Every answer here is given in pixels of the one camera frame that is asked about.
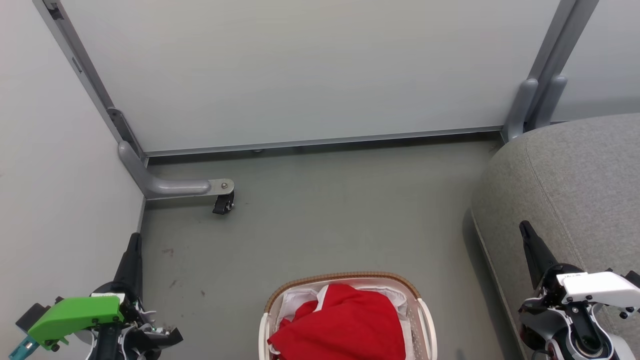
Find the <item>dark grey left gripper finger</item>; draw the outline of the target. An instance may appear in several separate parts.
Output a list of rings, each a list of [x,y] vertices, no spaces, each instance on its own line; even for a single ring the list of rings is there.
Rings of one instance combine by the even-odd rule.
[[[114,289],[124,292],[130,301],[142,300],[142,235],[139,232],[130,235],[112,282]]]
[[[134,348],[139,352],[161,351],[176,346],[184,340],[178,328],[169,332],[153,330],[150,326],[134,330]]]

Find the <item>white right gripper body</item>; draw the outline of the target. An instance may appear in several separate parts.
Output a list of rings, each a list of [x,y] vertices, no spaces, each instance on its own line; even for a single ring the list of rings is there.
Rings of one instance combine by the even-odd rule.
[[[558,263],[545,272],[537,287],[537,296],[547,307],[573,303],[614,306],[626,319],[639,312],[640,290],[624,276],[612,269],[590,273],[571,264]]]

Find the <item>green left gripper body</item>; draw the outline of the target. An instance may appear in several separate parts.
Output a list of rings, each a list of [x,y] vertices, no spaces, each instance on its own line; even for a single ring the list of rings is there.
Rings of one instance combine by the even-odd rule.
[[[52,351],[66,337],[84,330],[98,330],[102,325],[139,321],[141,300],[130,300],[108,282],[89,296],[68,297],[54,305],[35,303],[27,312],[27,334],[37,344]]]

